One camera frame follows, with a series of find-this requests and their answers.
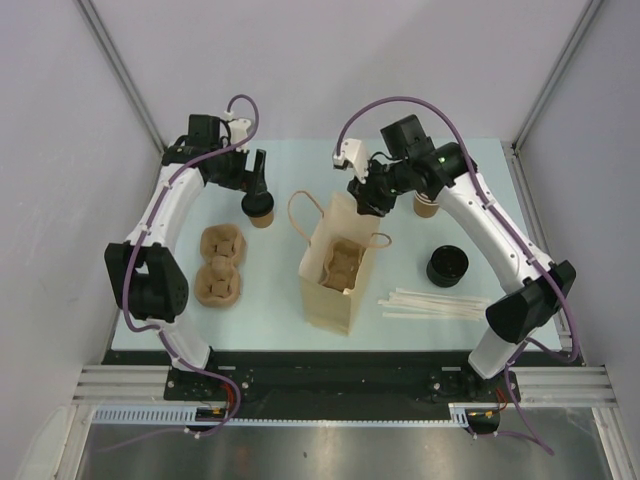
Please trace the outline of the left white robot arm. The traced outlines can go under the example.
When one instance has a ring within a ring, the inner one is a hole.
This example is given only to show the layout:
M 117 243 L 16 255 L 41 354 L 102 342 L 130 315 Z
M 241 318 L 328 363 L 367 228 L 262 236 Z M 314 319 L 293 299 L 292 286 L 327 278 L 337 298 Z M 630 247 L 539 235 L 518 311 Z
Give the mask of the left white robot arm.
M 266 153 L 257 150 L 246 167 L 254 121 L 192 114 L 188 131 L 163 154 L 159 180 L 137 226 L 121 243 L 107 245 L 104 259 L 127 327 L 153 332 L 174 367 L 189 371 L 186 387 L 197 398 L 214 397 L 220 374 L 207 366 L 211 349 L 187 318 L 189 283 L 174 257 L 191 205 L 207 184 L 243 193 L 242 212 L 257 228 L 274 218 L 274 198 L 265 179 Z

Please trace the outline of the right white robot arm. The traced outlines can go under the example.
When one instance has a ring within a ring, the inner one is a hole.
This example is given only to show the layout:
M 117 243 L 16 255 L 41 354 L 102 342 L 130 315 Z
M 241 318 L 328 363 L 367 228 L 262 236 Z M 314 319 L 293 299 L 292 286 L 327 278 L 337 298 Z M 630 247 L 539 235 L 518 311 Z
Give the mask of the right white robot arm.
M 530 333 L 562 307 L 576 271 L 556 262 L 527 239 L 491 194 L 461 144 L 433 144 L 414 115 L 382 129 L 391 156 L 382 164 L 360 140 L 341 135 L 333 157 L 337 169 L 352 168 L 347 190 L 361 215 L 383 217 L 397 197 L 415 192 L 435 202 L 458 222 L 485 259 L 504 291 L 485 313 L 488 328 L 468 357 L 471 370 L 461 376 L 463 393 L 484 401 L 497 378 Z

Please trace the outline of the brown paper bag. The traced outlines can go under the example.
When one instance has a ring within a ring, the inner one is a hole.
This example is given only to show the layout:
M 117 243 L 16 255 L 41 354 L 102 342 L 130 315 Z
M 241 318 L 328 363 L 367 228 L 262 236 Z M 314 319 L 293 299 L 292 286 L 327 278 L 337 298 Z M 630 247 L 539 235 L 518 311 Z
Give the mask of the brown paper bag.
M 320 213 L 312 234 L 295 219 L 292 204 L 304 195 Z M 366 292 L 376 254 L 392 245 L 379 230 L 380 219 L 357 212 L 356 201 L 334 192 L 323 207 L 310 192 L 298 190 L 287 203 L 292 227 L 307 247 L 298 277 L 306 321 L 316 328 L 347 336 Z

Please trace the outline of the brown pulp cup carrier stack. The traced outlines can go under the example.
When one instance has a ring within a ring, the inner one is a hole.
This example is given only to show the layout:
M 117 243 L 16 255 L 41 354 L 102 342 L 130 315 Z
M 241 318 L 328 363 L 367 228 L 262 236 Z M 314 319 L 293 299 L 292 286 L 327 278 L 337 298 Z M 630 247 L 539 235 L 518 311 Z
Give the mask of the brown pulp cup carrier stack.
M 235 224 L 218 224 L 206 228 L 200 239 L 204 264 L 194 283 L 194 295 L 205 307 L 229 308 L 241 295 L 239 267 L 245 258 L 247 244 Z

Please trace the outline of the black cup lid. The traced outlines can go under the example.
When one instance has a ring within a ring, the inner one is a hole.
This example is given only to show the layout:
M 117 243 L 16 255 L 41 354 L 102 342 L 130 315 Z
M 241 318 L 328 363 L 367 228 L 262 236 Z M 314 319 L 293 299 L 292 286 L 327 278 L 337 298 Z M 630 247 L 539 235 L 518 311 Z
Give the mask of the black cup lid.
M 260 194 L 247 193 L 241 201 L 241 208 L 246 216 L 261 218 L 273 211 L 274 198 L 269 192 Z

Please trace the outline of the single brown pulp cup carrier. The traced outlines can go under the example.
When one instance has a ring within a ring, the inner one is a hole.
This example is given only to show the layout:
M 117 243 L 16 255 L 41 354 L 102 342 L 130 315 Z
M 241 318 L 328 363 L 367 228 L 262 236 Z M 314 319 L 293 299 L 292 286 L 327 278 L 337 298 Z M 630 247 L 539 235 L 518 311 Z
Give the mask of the single brown pulp cup carrier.
M 339 292 L 352 290 L 364 253 L 365 248 L 359 243 L 345 238 L 334 240 L 323 262 L 320 284 Z

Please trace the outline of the single paper cup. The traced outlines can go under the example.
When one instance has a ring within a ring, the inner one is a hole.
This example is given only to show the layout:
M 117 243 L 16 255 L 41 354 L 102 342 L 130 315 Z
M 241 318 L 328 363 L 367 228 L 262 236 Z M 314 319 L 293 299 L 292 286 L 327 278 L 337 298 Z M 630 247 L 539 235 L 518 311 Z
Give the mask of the single paper cup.
M 268 228 L 274 221 L 274 212 L 261 212 L 259 215 L 249 215 L 249 221 L 258 229 Z

